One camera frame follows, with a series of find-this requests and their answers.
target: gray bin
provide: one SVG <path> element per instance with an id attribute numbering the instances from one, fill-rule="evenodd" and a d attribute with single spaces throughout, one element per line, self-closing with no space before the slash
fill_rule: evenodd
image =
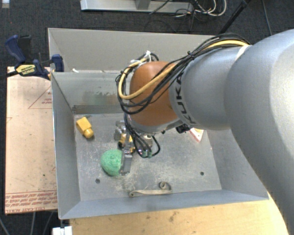
<path id="1" fill-rule="evenodd" d="M 116 37 L 127 42 L 110 41 Z M 147 49 L 161 60 L 179 58 L 208 37 L 49 29 L 50 55 L 60 54 L 66 65 L 66 72 L 54 72 L 51 79 L 60 219 L 268 199 L 230 130 L 205 131 L 201 142 L 174 129 L 158 134 L 161 152 L 151 159 L 134 154 L 126 176 L 110 177 L 100 166 L 101 154 L 117 147 L 115 122 L 123 118 L 116 98 L 119 72 L 113 70 Z M 100 58 L 107 47 L 110 59 Z M 92 51 L 87 58 L 85 53 Z M 69 72 L 73 68 L 80 73 Z M 93 125 L 90 140 L 75 127 L 83 116 Z M 161 181 L 170 183 L 172 194 L 128 197 L 131 190 L 159 189 Z"/>

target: wooden table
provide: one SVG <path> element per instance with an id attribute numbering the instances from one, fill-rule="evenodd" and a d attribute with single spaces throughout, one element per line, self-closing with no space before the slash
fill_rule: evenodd
<path id="1" fill-rule="evenodd" d="M 74 235 L 287 235 L 275 202 L 110 215 L 70 220 Z"/>

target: cardboard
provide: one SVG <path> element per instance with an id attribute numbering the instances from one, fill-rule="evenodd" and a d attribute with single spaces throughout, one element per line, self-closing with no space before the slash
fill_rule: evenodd
<path id="1" fill-rule="evenodd" d="M 53 144 L 51 82 L 8 78 L 5 214 L 57 209 Z"/>

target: yellow cable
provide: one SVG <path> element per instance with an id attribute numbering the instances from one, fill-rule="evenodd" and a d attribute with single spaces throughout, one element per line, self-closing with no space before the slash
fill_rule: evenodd
<path id="1" fill-rule="evenodd" d="M 210 48 L 210 47 L 215 47 L 215 46 L 220 46 L 220 45 L 238 45 L 238 46 L 247 46 L 248 44 L 239 40 L 223 40 L 214 44 L 211 44 L 210 46 L 206 47 Z M 127 72 L 130 70 L 131 67 L 138 65 L 140 62 L 135 62 L 133 64 L 131 64 L 128 68 L 126 68 L 120 78 L 120 82 L 119 82 L 119 87 L 118 87 L 118 94 L 120 96 L 120 98 L 124 99 L 124 100 L 131 100 L 137 96 L 139 96 L 140 94 L 142 94 L 145 90 L 147 90 L 150 86 L 152 86 L 154 83 L 156 83 L 157 81 L 161 80 L 162 78 L 164 78 L 167 74 L 169 74 L 172 69 L 175 67 L 175 65 L 173 65 L 172 67 L 170 67 L 169 69 L 163 71 L 159 76 L 155 77 L 154 79 L 152 79 L 151 81 L 149 81 L 147 84 L 145 84 L 143 87 L 141 87 L 139 90 L 137 90 L 136 92 L 132 93 L 131 95 L 123 95 L 122 93 L 122 84 L 123 81 L 125 79 L 125 76 L 127 75 Z"/>

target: green sponge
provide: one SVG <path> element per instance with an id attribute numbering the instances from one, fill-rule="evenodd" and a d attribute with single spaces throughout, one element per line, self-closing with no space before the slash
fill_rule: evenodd
<path id="1" fill-rule="evenodd" d="M 118 176 L 121 168 L 122 152 L 117 149 L 107 150 L 100 158 L 103 170 L 110 176 Z"/>

